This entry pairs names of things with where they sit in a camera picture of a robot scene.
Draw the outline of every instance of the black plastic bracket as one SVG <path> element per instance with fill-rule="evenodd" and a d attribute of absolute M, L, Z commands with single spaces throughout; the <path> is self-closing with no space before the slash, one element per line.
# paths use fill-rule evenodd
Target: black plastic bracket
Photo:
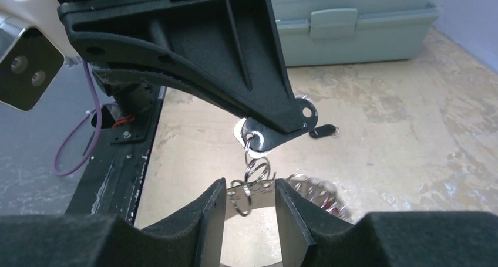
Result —
<path fill-rule="evenodd" d="M 134 221 L 164 103 L 160 93 L 161 87 L 152 86 L 148 111 L 122 126 L 102 129 L 66 214 L 117 214 Z M 126 131 L 128 139 L 123 138 Z"/>
<path fill-rule="evenodd" d="M 256 152 L 263 152 L 276 148 L 306 132 L 310 132 L 318 123 L 317 109 L 306 97 L 298 97 L 296 98 L 296 102 L 303 119 L 302 129 L 289 134 L 282 134 L 266 127 L 255 119 L 249 118 L 245 121 L 241 130 L 241 137 L 244 143 L 247 143 L 248 137 L 253 137 L 250 149 Z"/>
<path fill-rule="evenodd" d="M 305 125 L 270 0 L 87 0 L 58 12 L 105 83 L 184 90 L 282 135 Z"/>

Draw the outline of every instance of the keychain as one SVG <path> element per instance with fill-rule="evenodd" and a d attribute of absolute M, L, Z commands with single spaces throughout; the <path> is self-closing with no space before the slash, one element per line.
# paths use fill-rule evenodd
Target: keychain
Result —
<path fill-rule="evenodd" d="M 258 153 L 250 149 L 251 141 L 254 136 L 263 139 L 261 133 L 254 131 L 251 133 L 253 136 L 249 137 L 246 143 L 243 142 L 241 129 L 244 123 L 245 119 L 241 119 L 235 125 L 233 132 L 237 141 L 244 146 L 246 164 L 244 179 L 233 180 L 230 183 L 231 188 L 227 189 L 227 202 L 230 202 L 236 214 L 241 215 L 242 217 L 248 216 L 253 209 L 275 205 L 273 193 L 277 175 L 276 172 L 271 172 L 270 161 L 266 157 L 272 150 Z M 257 175 L 257 177 L 253 181 L 250 181 L 250 178 L 253 175 Z M 343 200 L 338 197 L 337 188 L 332 183 L 318 178 L 307 177 L 302 174 L 290 175 L 287 178 L 287 182 L 308 201 L 340 219 L 350 221 L 351 215 Z M 234 216 L 234 214 L 228 212 L 226 219 L 232 216 Z"/>
<path fill-rule="evenodd" d="M 309 132 L 309 136 L 311 136 L 311 138 L 313 139 L 319 139 L 326 136 L 337 136 L 337 135 L 339 135 L 339 127 L 335 127 L 331 124 L 325 124 Z"/>

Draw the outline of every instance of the metal split ring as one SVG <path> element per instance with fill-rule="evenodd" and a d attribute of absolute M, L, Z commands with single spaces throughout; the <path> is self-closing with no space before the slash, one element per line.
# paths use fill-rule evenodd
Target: metal split ring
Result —
<path fill-rule="evenodd" d="M 235 193 L 230 192 L 227 190 L 228 194 L 228 199 L 230 200 L 232 206 L 234 207 L 235 211 L 239 213 L 240 216 L 246 217 L 251 213 L 251 203 L 252 203 L 252 197 L 257 194 L 264 194 L 265 192 L 269 191 L 271 189 L 271 186 L 273 185 L 275 178 L 277 176 L 277 173 L 274 172 L 273 176 L 271 176 L 271 167 L 270 167 L 270 161 L 266 157 L 261 157 L 261 158 L 252 158 L 249 160 L 247 158 L 249 150 L 250 150 L 250 144 L 251 141 L 253 140 L 252 137 L 247 139 L 247 142 L 245 144 L 245 172 L 244 172 L 244 181 L 242 180 L 234 180 L 231 182 L 230 186 L 234 187 L 236 184 L 239 184 L 240 187 L 244 190 L 245 197 L 247 198 L 247 209 L 246 210 L 241 210 L 241 207 L 239 203 L 237 202 L 238 200 L 241 199 L 241 197 L 238 197 L 235 195 Z M 254 180 L 254 181 L 249 181 L 249 178 L 251 176 L 260 171 L 261 173 L 259 176 Z"/>
<path fill-rule="evenodd" d="M 330 182 L 307 177 L 303 174 L 293 174 L 287 182 L 304 198 L 316 204 L 326 212 L 344 221 L 351 220 L 351 214 L 337 193 L 337 188 Z"/>

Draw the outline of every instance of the purple cable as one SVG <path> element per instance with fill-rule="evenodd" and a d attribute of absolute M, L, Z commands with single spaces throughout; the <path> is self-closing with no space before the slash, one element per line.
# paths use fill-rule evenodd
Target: purple cable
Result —
<path fill-rule="evenodd" d="M 69 135 L 64 139 L 62 144 L 57 149 L 57 153 L 55 154 L 55 157 L 53 158 L 52 167 L 53 167 L 54 174 L 57 176 L 61 176 L 61 177 L 73 174 L 76 170 L 80 169 L 80 167 L 82 165 L 84 165 L 84 163 L 92 155 L 93 150 L 95 149 L 95 146 L 97 145 L 97 141 L 99 140 L 100 131 L 102 130 L 102 111 L 100 109 L 101 108 L 100 101 L 99 101 L 99 98 L 97 97 L 97 91 L 95 90 L 95 86 L 93 85 L 92 77 L 90 76 L 90 70 L 88 69 L 88 64 L 85 61 L 83 61 L 83 69 L 85 70 L 86 80 L 88 81 L 88 86 L 90 87 L 90 92 L 92 93 L 93 102 L 95 103 L 95 109 L 93 109 L 92 111 L 86 112 L 85 118 L 82 121 L 80 121 L 80 123 L 78 123 L 78 125 L 71 131 L 71 133 L 69 133 Z M 116 105 L 116 103 L 104 104 L 104 106 L 107 106 L 107 105 Z M 64 148 L 66 143 L 69 141 L 69 139 L 74 135 L 74 133 L 81 127 L 81 125 L 83 125 L 83 123 L 85 123 L 88 120 L 88 118 L 90 116 L 92 116 L 92 114 L 94 112 L 97 112 L 97 125 L 95 126 L 95 135 L 93 136 L 92 142 L 90 143 L 88 150 L 86 151 L 85 155 L 83 156 L 81 161 L 76 166 L 74 166 L 73 168 L 71 168 L 70 170 L 67 170 L 67 171 L 59 171 L 57 169 L 57 160 L 59 159 L 60 152 L 62 152 L 62 149 Z"/>

